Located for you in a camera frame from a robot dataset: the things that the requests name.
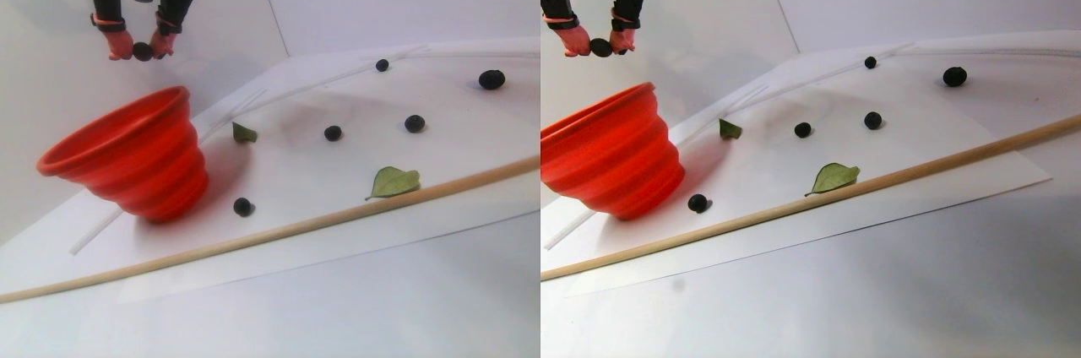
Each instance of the small dark pebble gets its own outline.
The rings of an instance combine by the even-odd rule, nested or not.
[[[879,115],[878,111],[869,112],[864,116],[864,125],[871,130],[878,130],[882,125],[882,115]]]
[[[950,67],[943,72],[943,83],[950,87],[960,87],[965,79],[969,79],[969,72],[959,66]]]
[[[498,69],[489,69],[489,71],[480,72],[480,78],[477,78],[477,83],[480,83],[480,87],[486,89],[486,91],[498,89],[506,81],[507,76],[503,75],[503,71],[498,71]]]
[[[409,132],[415,133],[423,129],[424,129],[424,118],[422,118],[419,115],[413,115],[410,116],[409,118],[405,118],[405,130],[409,130]]]
[[[709,209],[710,201],[706,199],[702,194],[695,194],[691,197],[691,200],[686,201],[686,207],[691,208],[695,213],[702,213]]]
[[[336,125],[331,125],[326,128],[326,130],[323,130],[323,136],[330,141],[338,141],[338,138],[342,138],[342,128]]]
[[[592,51],[597,56],[611,56],[612,44],[605,39],[598,37],[589,41],[589,51]]]
[[[143,41],[136,42],[135,45],[132,45],[132,56],[138,61],[150,61],[154,57],[154,49],[150,49],[150,44]]]
[[[237,200],[232,202],[232,211],[240,214],[241,217],[251,215],[254,210],[255,207],[252,202],[248,201],[246,198],[237,198]]]
[[[811,135],[811,123],[804,121],[799,123],[799,125],[796,125],[796,135],[800,138]]]

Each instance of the white table surface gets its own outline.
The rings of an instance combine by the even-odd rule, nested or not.
[[[1077,50],[1079,42],[1078,31],[1055,31],[912,49]],[[862,62],[876,50],[815,54],[783,67]],[[1062,71],[1081,58],[906,61],[974,65],[964,87],[944,88],[943,95],[996,137],[1081,111],[1079,72]],[[1081,356],[1079,148],[1081,134],[1024,149],[1052,181],[942,211],[578,296],[564,296],[576,276],[545,281],[543,355]],[[568,215],[548,218],[548,208],[545,234],[558,231]]]
[[[535,44],[535,38],[432,44],[432,50],[422,53],[513,56]],[[455,51],[455,47],[468,50]],[[291,58],[192,122],[205,134],[237,103],[251,98],[255,85],[283,92],[366,64],[374,52]],[[502,93],[508,95],[502,110],[509,118],[530,122],[536,118],[535,106],[526,106],[537,102],[534,89]],[[264,96],[258,101],[273,98]],[[491,215],[486,209],[492,209],[492,190],[508,190],[506,185],[521,197],[539,196],[538,182],[521,178],[455,195],[466,205],[448,215],[475,216],[477,227],[436,238],[126,303],[118,303],[124,281],[115,281],[2,304],[0,357],[536,356],[539,263],[535,253],[523,250],[536,242],[539,212],[498,222],[482,217]],[[92,203],[101,209],[99,201]],[[103,214],[90,209],[88,213]],[[61,231],[53,230],[55,235],[30,229],[21,236],[67,250],[89,225],[93,222],[72,221],[69,226],[54,227]],[[318,243],[295,242],[305,236],[256,248],[317,253]],[[66,252],[51,254],[56,261],[27,258],[28,264],[58,267],[71,257]],[[11,252],[0,255],[17,257]],[[222,258],[217,261],[227,266],[244,264],[243,255],[212,258]],[[183,266],[168,269],[185,273]]]

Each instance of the white paper sheet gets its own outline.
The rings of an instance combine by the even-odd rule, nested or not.
[[[211,184],[187,215],[154,225],[123,214],[72,256],[68,253],[71,244],[115,208],[89,193],[80,194],[0,248],[0,293],[129,266],[356,207],[370,194],[375,173],[383,167],[415,169],[421,172],[423,186],[433,186],[534,156],[539,150],[536,137],[540,128],[535,106],[539,95],[538,61],[503,56],[502,52],[513,54],[513,47],[528,52],[535,45],[535,39],[517,39],[510,44],[443,44],[441,51],[423,51],[419,57],[395,61],[389,71],[360,72],[243,114],[236,122],[258,131],[258,142],[232,142],[229,127],[205,137],[200,148]],[[355,53],[343,55],[357,57]],[[357,58],[355,66],[370,64],[374,61],[371,57],[378,55],[369,53],[366,59]],[[197,127],[205,132],[206,125],[235,103],[259,89],[278,95],[301,85],[296,81],[308,83],[328,77],[323,74],[331,68],[333,74],[348,68],[348,64],[341,63],[335,67],[276,67],[271,72],[279,71],[277,78],[256,78],[256,83],[265,87],[235,92],[223,101],[232,100],[232,104],[212,107],[213,111],[196,118]],[[497,91],[484,91],[477,83],[477,77],[488,69],[502,69],[507,77]],[[275,96],[264,95],[257,102],[266,98]],[[409,133],[403,125],[413,114],[427,121],[426,129],[417,134]],[[342,127],[339,142],[323,137],[329,125]],[[206,268],[213,264],[200,265],[205,271],[176,267],[170,270],[171,277],[132,280],[121,297],[134,301],[239,280],[509,218],[538,209],[536,182],[535,174],[524,174],[423,205],[278,241],[293,241],[289,243],[295,247],[258,246],[244,253],[258,257],[215,258],[219,270]],[[502,190],[494,191],[493,187]],[[240,217],[232,212],[231,204],[238,197],[246,197],[255,204],[251,216]],[[275,251],[261,250],[267,247]]]
[[[876,69],[856,68],[812,83],[726,120],[744,128],[724,142],[715,129],[680,148],[683,184],[659,208],[632,222],[595,215],[544,253],[543,268],[625,250],[797,200],[829,162],[858,165],[860,180],[930,161],[993,140],[978,123],[934,94],[942,69],[905,67],[893,57]],[[868,111],[885,120],[863,125]],[[796,137],[810,122],[814,132]],[[578,276],[569,294],[611,289],[746,257],[1049,180],[1016,153],[895,188],[799,213]],[[703,214],[686,208],[702,193],[713,201]]]

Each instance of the white strip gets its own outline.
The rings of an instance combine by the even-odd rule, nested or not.
[[[91,228],[90,231],[83,235],[82,238],[79,240],[79,242],[76,242],[75,246],[72,246],[71,249],[68,250],[68,252],[71,253],[71,255],[78,254],[79,251],[82,251],[83,247],[86,247],[86,244],[89,244],[91,240],[96,238],[97,235],[105,229],[105,227],[108,227],[109,224],[112,224],[112,222],[116,221],[117,217],[119,217],[121,214],[123,214],[123,212],[124,212],[123,210],[117,208],[117,210],[114,211],[111,214],[109,214],[108,217],[102,218],[102,222],[97,223],[97,225],[94,226],[94,228]]]

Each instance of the red collapsible bowl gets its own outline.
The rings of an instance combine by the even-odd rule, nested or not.
[[[208,184],[189,96],[173,87],[111,111],[49,149],[38,172],[82,184],[154,222],[177,218]]]
[[[660,204],[683,181],[653,83],[616,93],[540,131],[540,181],[622,220]]]

